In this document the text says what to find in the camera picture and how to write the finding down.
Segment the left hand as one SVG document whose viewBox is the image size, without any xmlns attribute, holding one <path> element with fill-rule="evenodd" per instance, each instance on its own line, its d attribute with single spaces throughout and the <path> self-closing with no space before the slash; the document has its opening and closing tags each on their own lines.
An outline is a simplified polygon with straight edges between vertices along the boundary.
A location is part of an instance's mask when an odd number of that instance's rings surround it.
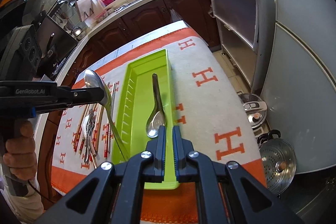
<svg viewBox="0 0 336 224">
<path fill-rule="evenodd" d="M 6 142 L 3 161 L 18 179 L 32 180 L 38 168 L 33 126 L 30 121 L 19 121 L 17 126 L 21 136 Z"/>
</svg>

